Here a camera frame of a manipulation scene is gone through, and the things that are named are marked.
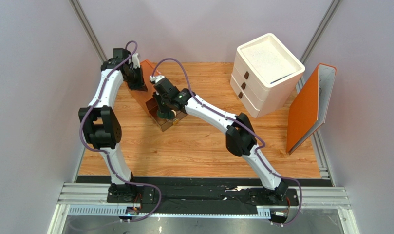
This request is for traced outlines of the orange drawer box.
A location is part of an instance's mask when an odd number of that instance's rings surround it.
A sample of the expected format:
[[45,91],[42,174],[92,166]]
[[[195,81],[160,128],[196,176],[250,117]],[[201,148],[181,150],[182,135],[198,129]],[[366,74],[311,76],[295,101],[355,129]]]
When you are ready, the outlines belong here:
[[155,89],[150,82],[150,75],[152,74],[155,64],[149,59],[140,62],[145,86],[138,90],[129,90],[129,93],[142,107],[145,113],[151,117],[151,109],[157,107],[156,101],[153,98]]

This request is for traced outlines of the clear bottom drawer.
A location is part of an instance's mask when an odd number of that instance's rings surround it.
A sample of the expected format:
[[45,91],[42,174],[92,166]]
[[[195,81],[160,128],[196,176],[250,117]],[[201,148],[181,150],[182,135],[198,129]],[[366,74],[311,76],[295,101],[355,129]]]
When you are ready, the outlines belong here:
[[168,119],[158,117],[157,110],[158,110],[158,108],[155,106],[154,108],[149,110],[149,114],[150,114],[150,117],[153,120],[153,122],[156,124],[156,126],[162,132],[164,132],[168,128],[172,127],[173,125],[178,124],[180,120],[182,120],[183,118],[185,118],[187,116],[187,114],[185,114],[184,112],[179,111],[173,119],[168,120]]

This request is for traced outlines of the dark green round compact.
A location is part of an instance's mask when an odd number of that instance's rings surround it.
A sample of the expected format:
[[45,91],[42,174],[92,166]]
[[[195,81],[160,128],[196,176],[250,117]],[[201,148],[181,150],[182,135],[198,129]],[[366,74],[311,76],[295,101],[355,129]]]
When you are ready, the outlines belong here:
[[170,120],[173,119],[175,117],[175,114],[173,114],[172,111],[167,111],[167,112],[162,112],[160,110],[157,110],[157,116],[161,119],[166,119],[166,120]]

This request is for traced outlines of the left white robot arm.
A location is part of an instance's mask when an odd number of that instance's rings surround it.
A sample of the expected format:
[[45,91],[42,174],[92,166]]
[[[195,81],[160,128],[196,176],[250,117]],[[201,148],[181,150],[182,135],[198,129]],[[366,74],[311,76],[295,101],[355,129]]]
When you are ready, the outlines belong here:
[[79,136],[88,150],[103,156],[111,173],[109,196],[133,200],[137,196],[137,186],[132,182],[133,174],[119,145],[122,129],[113,111],[123,82],[133,89],[146,90],[139,54],[115,48],[113,57],[101,65],[101,79],[92,101],[78,111]]

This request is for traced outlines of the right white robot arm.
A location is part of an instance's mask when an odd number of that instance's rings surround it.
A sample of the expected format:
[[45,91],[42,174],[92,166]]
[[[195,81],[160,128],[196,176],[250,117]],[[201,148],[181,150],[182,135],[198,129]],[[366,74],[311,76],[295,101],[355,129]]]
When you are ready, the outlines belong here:
[[150,76],[150,82],[155,89],[153,98],[159,117],[170,119],[174,113],[184,112],[211,124],[225,135],[227,150],[243,158],[276,199],[285,198],[288,185],[263,155],[257,142],[259,137],[246,114],[235,115],[221,110],[187,88],[179,91],[163,75]]

